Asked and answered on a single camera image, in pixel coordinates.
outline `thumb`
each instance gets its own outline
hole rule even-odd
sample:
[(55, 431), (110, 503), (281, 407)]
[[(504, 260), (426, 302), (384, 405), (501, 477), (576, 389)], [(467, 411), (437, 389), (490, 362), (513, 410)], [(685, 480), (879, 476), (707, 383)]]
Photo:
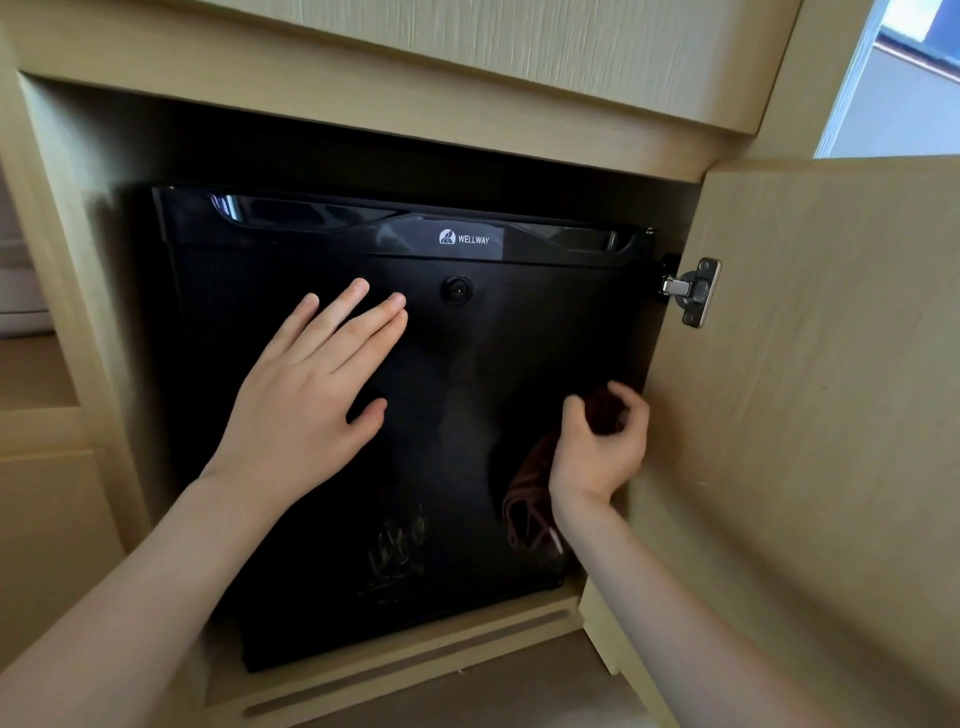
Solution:
[(387, 401), (382, 397), (364, 407), (363, 412), (349, 424), (349, 439), (354, 451), (365, 446), (380, 431), (387, 411)]
[(564, 400), (564, 421), (561, 426), (562, 435), (592, 435), (593, 430), (587, 422), (587, 409), (584, 401), (576, 395), (570, 395)]

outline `person's right arm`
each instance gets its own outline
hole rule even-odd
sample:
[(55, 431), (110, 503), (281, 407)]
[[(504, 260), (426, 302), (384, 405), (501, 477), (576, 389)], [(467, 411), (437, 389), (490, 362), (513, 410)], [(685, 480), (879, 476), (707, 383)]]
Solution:
[(752, 643), (688, 591), (613, 510), (613, 492), (639, 471), (649, 407), (629, 387), (624, 430), (598, 437), (584, 403), (564, 404), (550, 493), (561, 532), (607, 601), (684, 728), (810, 728), (833, 721)]

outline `forearm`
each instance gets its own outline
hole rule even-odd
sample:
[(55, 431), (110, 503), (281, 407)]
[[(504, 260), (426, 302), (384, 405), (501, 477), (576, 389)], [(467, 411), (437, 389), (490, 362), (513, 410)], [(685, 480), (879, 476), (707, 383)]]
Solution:
[(0, 724), (143, 724), (278, 514), (198, 480), (153, 533), (0, 675)]
[(684, 728), (832, 725), (689, 592), (607, 503), (573, 499), (555, 501), (558, 525)]

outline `floor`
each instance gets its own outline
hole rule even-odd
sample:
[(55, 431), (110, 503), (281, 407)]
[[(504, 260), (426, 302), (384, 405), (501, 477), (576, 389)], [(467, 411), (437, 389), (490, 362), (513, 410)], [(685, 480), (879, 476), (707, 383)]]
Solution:
[(299, 728), (656, 728), (580, 631)]

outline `finger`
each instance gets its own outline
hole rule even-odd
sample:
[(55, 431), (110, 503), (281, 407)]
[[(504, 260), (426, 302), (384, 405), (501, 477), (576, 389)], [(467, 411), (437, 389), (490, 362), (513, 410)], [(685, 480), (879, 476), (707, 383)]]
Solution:
[(382, 397), (364, 407), (363, 412), (349, 424), (349, 437), (354, 452), (364, 447), (380, 431), (386, 416), (387, 401)]
[(627, 406), (627, 423), (623, 433), (628, 437), (645, 434), (650, 422), (650, 405), (626, 384), (612, 381), (607, 388)]
[(587, 423), (587, 407), (584, 401), (576, 395), (570, 395), (564, 400), (564, 420), (561, 424), (561, 436), (593, 434)]
[(386, 326), (367, 339), (360, 350), (336, 371), (335, 375), (342, 380), (343, 386), (350, 392), (359, 392), (360, 387), (367, 383), (387, 358), (406, 328), (407, 312), (400, 309)]
[(357, 304), (363, 301), (369, 290), (370, 284), (363, 279), (356, 279), (347, 286), (344, 292), (317, 314), (317, 318), (303, 330), (297, 341), (290, 347), (290, 358), (294, 361), (303, 361), (323, 346)]
[(320, 299), (317, 298), (316, 294), (308, 293), (304, 296), (303, 300), (294, 308), (293, 313), (287, 316), (286, 321), (276, 330), (274, 338), (270, 340), (263, 353), (260, 354), (260, 361), (276, 359), (289, 350), (319, 307)]
[(347, 321), (317, 349), (311, 358), (311, 366), (315, 365), (324, 372), (335, 372), (360, 351), (371, 336), (392, 321), (405, 303), (402, 294), (394, 293), (380, 305)]

